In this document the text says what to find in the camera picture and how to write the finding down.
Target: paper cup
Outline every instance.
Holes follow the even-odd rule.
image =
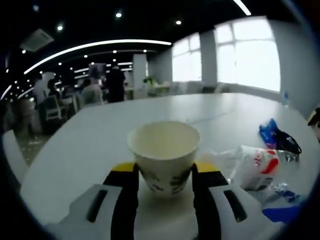
[[[131,131],[127,143],[149,188],[172,197],[186,185],[200,134],[183,122],[160,121]]]

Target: ceiling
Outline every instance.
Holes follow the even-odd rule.
[[[270,19],[294,21],[280,0],[242,0],[253,16],[266,15]],[[119,43],[87,47],[58,56],[35,68],[27,75],[23,72],[60,51],[83,44],[106,40],[145,39],[174,43],[194,32],[209,31],[216,24],[246,15],[232,0],[11,0],[7,5],[6,37],[2,56],[7,56],[9,72],[3,68],[1,89],[12,85],[12,97],[34,84],[39,71],[52,71],[57,75],[87,68],[91,62],[132,62],[133,53],[147,50],[152,58],[170,46],[148,43]],[[36,52],[22,54],[20,45],[37,29],[42,29],[54,41]]]

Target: curved light strip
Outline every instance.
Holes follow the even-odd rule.
[[[245,13],[245,15],[247,16],[251,15],[251,12],[241,0],[233,0],[233,1],[239,6],[239,8],[241,8],[241,10]]]
[[[97,41],[97,42],[87,43],[87,44],[80,45],[80,46],[75,46],[75,47],[69,48],[67,50],[60,51],[60,52],[53,54],[51,56],[48,56],[47,58],[41,60],[40,62],[36,63],[32,67],[28,68],[26,71],[24,71],[23,74],[29,73],[30,71],[32,71],[36,67],[39,67],[41,64],[44,64],[45,62],[47,62],[51,59],[54,59],[58,56],[70,53],[75,50],[85,49],[85,48],[98,46],[98,45],[123,44],[123,43],[160,44],[160,45],[169,45],[169,46],[172,45],[172,43],[168,42],[168,41],[156,41],[156,40],[144,40],[144,39],[119,39],[119,40]]]
[[[12,88],[12,85],[8,86],[8,88],[3,92],[0,100],[2,100],[5,97],[5,95],[9,92],[11,88]]]
[[[22,93],[21,95],[18,96],[18,99],[22,98],[24,95],[30,93],[32,90],[34,89],[34,87],[28,89],[27,91],[25,91],[24,93]]]

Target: window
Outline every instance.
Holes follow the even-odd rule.
[[[265,17],[216,26],[218,82],[280,91],[277,45]]]
[[[172,48],[172,80],[174,82],[201,81],[201,52],[199,33],[180,41]]]

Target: table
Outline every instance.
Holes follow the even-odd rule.
[[[68,214],[70,203],[93,184],[101,184],[114,165],[133,159],[127,148],[127,133],[134,128],[163,120],[190,123],[201,135],[200,155],[240,145],[265,147],[258,127],[270,118],[299,143],[302,154],[295,187],[308,194],[320,166],[320,147],[313,130],[296,110],[241,93],[168,96],[82,109],[40,151],[20,193],[40,223],[57,223]],[[179,228],[187,238],[194,234],[197,223],[190,210],[192,193],[184,193],[189,198],[182,194],[183,199],[164,204],[148,194],[146,187],[139,189],[142,210],[137,213],[135,227],[144,226],[147,231],[137,235],[153,232],[159,239],[172,239],[166,234]],[[185,222],[192,227],[185,227]],[[156,230],[166,223],[170,225]]]

